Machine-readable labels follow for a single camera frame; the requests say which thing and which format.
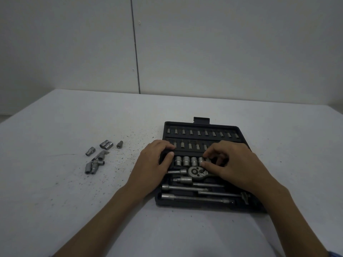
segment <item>forearm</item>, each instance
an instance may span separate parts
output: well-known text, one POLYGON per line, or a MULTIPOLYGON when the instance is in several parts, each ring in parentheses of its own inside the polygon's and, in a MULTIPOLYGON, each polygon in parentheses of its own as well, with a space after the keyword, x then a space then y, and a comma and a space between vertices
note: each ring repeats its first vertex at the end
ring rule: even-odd
POLYGON ((113 233, 140 201, 129 187, 120 188, 110 201, 54 257, 101 256, 113 233))
POLYGON ((289 191, 277 181, 260 188, 256 196, 265 206, 287 257, 327 257, 328 252, 308 225, 289 191))

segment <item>person's left arm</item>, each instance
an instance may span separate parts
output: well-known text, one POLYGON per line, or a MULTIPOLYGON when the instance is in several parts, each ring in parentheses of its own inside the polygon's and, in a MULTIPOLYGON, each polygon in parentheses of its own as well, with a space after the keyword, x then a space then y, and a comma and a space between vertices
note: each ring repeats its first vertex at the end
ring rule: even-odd
POLYGON ((76 233, 54 257, 101 256, 128 213, 161 182, 171 164, 170 152, 159 165, 164 149, 175 149, 167 141, 155 140, 148 144, 138 157, 127 183, 78 233, 76 233))

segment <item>white tabletop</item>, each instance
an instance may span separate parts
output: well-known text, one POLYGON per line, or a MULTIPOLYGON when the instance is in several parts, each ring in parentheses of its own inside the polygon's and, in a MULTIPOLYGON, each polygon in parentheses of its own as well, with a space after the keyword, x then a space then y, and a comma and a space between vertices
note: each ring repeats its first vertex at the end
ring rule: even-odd
MULTIPOLYGON (((328 250, 343 253, 343 115, 324 105, 54 90, 0 124, 0 255, 49 256, 127 181, 165 121, 236 125, 289 188, 328 250), (115 146, 96 175, 89 147, 115 146)), ((161 208, 147 200, 109 256, 283 255, 268 215, 161 208)))

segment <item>hand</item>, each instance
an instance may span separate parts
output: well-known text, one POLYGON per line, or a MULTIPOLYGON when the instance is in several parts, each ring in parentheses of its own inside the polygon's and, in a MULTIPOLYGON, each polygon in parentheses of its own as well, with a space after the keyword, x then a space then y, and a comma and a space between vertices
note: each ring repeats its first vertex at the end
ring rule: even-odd
POLYGON ((216 164, 203 161, 203 168, 253 194, 263 186, 270 185, 270 182, 277 182, 256 154, 243 143, 223 140, 213 143, 204 152, 203 157, 217 157, 216 164), (228 163, 225 167, 220 167, 226 158, 229 158, 228 163))
POLYGON ((137 159, 126 186, 134 191, 140 199, 143 199, 160 184, 173 161, 174 152, 171 151, 163 162, 158 164, 164 149, 174 150, 175 146, 165 140, 155 140, 141 151, 137 159))

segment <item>person's right arm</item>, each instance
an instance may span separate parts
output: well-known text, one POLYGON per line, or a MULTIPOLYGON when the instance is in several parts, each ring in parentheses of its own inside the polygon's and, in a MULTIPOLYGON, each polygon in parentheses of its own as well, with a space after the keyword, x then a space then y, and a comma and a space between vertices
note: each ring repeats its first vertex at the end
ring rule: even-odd
POLYGON ((288 189, 272 177, 245 144, 221 141, 212 144, 203 156, 218 158, 217 164, 202 162, 203 168, 251 192, 261 201, 273 221, 287 257, 328 257, 328 251, 300 213, 288 189), (225 158, 229 158, 228 163, 220 167, 225 158))

